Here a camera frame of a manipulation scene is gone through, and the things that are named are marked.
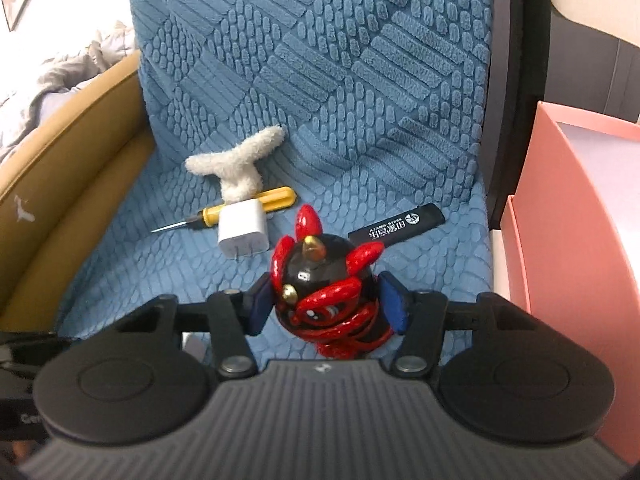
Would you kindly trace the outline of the grey crumpled quilt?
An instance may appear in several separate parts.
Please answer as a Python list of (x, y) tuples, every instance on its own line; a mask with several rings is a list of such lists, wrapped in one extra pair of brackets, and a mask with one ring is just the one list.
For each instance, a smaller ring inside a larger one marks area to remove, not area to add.
[(137, 47), (134, 29), (122, 22), (100, 32), (79, 51), (48, 58), (25, 79), (1, 92), (1, 158), (18, 146), (72, 96)]

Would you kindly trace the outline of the white plush bone toy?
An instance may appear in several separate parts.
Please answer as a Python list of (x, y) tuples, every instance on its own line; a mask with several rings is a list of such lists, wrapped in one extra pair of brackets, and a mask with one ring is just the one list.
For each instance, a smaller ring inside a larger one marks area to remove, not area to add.
[(281, 125), (269, 126), (231, 150), (191, 155), (184, 161), (184, 166), (197, 176), (216, 176), (225, 204), (251, 200), (262, 192), (262, 176), (255, 162), (267, 157), (284, 139), (285, 130)]

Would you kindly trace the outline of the blue textured chair cover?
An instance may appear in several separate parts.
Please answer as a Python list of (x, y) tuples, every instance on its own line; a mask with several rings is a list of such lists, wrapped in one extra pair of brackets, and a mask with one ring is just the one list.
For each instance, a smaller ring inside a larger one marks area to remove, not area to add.
[(157, 146), (63, 296), (56, 327), (85, 338), (168, 292), (246, 289), (268, 254), (226, 257), (214, 230), (174, 222), (220, 200), (193, 154), (271, 125), (258, 162), (338, 235), (428, 203), (445, 223), (384, 252), (411, 289), (471, 301), (491, 286), (478, 169), (492, 0), (130, 0)]

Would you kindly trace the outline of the yellow sofa bed frame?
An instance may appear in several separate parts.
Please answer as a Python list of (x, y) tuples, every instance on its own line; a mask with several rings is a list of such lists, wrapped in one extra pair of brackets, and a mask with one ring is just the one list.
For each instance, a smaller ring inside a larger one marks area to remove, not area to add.
[(1, 327), (50, 330), (74, 276), (154, 151), (134, 52), (1, 165)]

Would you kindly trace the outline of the red black demon figurine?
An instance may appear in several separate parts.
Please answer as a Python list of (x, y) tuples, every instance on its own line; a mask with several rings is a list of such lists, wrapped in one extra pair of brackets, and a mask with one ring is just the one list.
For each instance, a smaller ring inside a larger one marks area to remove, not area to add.
[(281, 237), (271, 257), (280, 324), (328, 359), (358, 359), (382, 347), (393, 336), (372, 272), (383, 252), (378, 240), (356, 246), (327, 233), (314, 208), (300, 206), (294, 234)]

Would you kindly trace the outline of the white square charger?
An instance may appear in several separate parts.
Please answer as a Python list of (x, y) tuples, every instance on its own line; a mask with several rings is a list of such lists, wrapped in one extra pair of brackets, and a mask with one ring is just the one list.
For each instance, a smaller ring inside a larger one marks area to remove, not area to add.
[(243, 200), (222, 207), (218, 247), (229, 259), (252, 256), (269, 248), (266, 213), (259, 200)]

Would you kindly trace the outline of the yellow handled screwdriver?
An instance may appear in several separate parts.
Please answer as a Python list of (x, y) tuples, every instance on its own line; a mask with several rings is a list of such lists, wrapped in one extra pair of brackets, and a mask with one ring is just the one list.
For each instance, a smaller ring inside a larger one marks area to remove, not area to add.
[[(272, 190), (267, 190), (257, 194), (256, 200), (262, 204), (262, 209), (265, 212), (273, 212), (292, 207), (297, 200), (297, 195), (292, 188), (289, 188), (288, 186), (280, 186), (280, 188), (273, 188)], [(205, 207), (197, 214), (194, 214), (194, 216), (173, 224), (168, 224), (168, 226), (156, 228), (152, 230), (152, 233), (159, 233), (174, 229), (210, 229), (218, 223), (222, 208), (224, 208), (224, 204)]]

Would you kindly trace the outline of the black rectangular label stick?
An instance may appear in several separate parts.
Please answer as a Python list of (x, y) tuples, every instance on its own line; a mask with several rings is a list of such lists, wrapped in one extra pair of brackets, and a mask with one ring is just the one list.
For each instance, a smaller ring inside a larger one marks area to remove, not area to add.
[(435, 204), (426, 204), (375, 222), (370, 226), (363, 226), (350, 232), (348, 239), (356, 246), (380, 242), (385, 247), (390, 247), (438, 228), (445, 221), (444, 214)]

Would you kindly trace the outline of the pink cardboard box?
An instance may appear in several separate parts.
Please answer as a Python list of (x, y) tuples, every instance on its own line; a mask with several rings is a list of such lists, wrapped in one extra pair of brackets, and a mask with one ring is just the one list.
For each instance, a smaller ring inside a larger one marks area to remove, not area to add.
[(616, 393), (599, 437), (638, 462), (638, 125), (539, 103), (512, 195), (529, 313), (608, 366)]

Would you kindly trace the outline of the cream folding chair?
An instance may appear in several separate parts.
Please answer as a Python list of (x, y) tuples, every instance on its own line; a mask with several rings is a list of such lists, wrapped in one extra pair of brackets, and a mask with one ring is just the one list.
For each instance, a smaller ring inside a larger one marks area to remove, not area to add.
[(538, 102), (638, 122), (639, 0), (492, 0), (480, 173), (495, 292), (516, 297), (499, 226), (518, 184)]

